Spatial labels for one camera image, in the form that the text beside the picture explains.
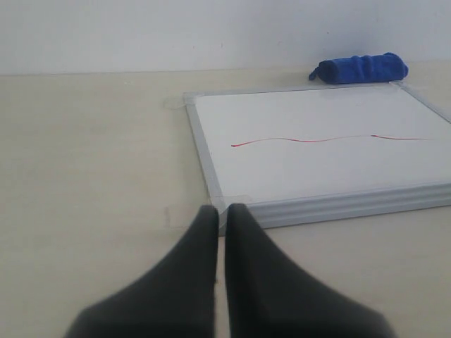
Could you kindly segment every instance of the red marker line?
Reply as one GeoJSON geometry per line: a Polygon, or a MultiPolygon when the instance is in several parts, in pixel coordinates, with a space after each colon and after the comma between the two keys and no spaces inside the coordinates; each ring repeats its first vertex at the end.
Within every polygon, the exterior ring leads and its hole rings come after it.
{"type": "Polygon", "coordinates": [[[301,143],[319,143],[319,142],[328,142],[328,141],[334,141],[337,139],[351,139],[355,137],[375,137],[378,139],[391,139],[396,141],[426,141],[428,139],[419,139],[419,138],[413,138],[413,137],[388,137],[388,136],[379,136],[379,135],[355,135],[355,136],[341,136],[341,137],[332,137],[330,139],[289,139],[287,137],[269,137],[267,139],[255,139],[254,141],[249,141],[245,143],[239,143],[239,144],[232,144],[233,148],[236,148],[238,146],[246,146],[248,144],[253,144],[257,142],[264,142],[264,141],[291,141],[291,142],[301,142],[301,143]]]}

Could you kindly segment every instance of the whiteboard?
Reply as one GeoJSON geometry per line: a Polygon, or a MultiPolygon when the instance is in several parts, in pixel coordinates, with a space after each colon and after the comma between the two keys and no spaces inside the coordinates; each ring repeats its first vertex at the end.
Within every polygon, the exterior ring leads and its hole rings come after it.
{"type": "Polygon", "coordinates": [[[211,198],[225,206],[451,182],[451,124],[397,84],[192,94],[187,103],[211,198]]]}

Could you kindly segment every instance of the rolled towel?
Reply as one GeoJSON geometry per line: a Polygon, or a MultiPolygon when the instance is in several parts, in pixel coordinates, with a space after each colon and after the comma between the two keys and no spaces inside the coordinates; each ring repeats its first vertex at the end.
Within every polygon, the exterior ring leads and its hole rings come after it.
{"type": "Polygon", "coordinates": [[[340,85],[402,80],[408,73],[409,68],[398,55],[385,53],[322,61],[309,79],[315,80],[318,75],[325,83],[340,85]]]}

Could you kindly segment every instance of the beige table surface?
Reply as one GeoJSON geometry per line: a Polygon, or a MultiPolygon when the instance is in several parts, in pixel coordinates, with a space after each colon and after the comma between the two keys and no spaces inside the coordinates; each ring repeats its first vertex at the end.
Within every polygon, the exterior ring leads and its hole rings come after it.
{"type": "MultiPolygon", "coordinates": [[[[61,337],[132,282],[207,200],[187,91],[307,83],[307,69],[0,77],[0,337],[61,337]]],[[[451,111],[451,63],[407,80],[451,111]]],[[[451,208],[268,231],[296,262],[383,311],[401,337],[451,337],[451,208]]],[[[223,240],[217,331],[228,337],[223,240]]]]}

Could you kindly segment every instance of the white wall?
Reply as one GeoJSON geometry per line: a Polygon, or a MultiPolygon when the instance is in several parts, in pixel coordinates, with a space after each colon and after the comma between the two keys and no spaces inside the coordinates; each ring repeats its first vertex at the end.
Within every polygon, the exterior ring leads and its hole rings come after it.
{"type": "Polygon", "coordinates": [[[451,58],[450,0],[0,0],[0,74],[451,58]]]}

